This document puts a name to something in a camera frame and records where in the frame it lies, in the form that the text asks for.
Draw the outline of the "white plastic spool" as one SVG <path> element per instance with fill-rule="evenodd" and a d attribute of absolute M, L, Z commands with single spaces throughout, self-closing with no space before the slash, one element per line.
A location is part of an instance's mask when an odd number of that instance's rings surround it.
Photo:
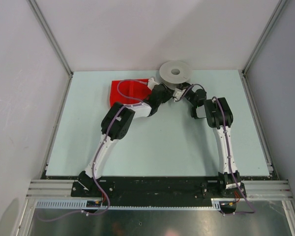
<path fill-rule="evenodd" d="M 191 79 L 192 68 L 182 61 L 172 60 L 160 66 L 159 75 L 167 87 L 175 89 Z"/>

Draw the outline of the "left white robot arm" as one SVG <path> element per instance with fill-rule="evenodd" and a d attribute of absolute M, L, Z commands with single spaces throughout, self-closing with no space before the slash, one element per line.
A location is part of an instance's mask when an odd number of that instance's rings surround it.
<path fill-rule="evenodd" d="M 174 91 L 165 84 L 156 84 L 144 100 L 136 104 L 115 102 L 101 122 L 101 137 L 97 150 L 84 171 L 79 174 L 78 183 L 87 196 L 98 193 L 97 180 L 102 177 L 106 161 L 116 143 L 127 134 L 132 121 L 154 115 L 161 104 L 173 97 Z"/>

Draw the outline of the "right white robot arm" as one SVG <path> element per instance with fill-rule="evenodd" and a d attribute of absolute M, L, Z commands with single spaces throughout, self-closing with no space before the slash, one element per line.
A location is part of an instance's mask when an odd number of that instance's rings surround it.
<path fill-rule="evenodd" d="M 241 177 L 236 166 L 231 143 L 231 125 L 234 121 L 233 113 L 226 98 L 207 98 L 203 86 L 196 91 L 192 88 L 195 84 L 183 83 L 178 86 L 182 95 L 178 100 L 186 99 L 192 105 L 191 117 L 197 119 L 198 108 L 204 108 L 208 126 L 213 130 L 219 156 L 218 177 L 221 181 L 217 184 L 217 192 L 222 197 L 229 197 L 234 191 L 242 192 Z"/>

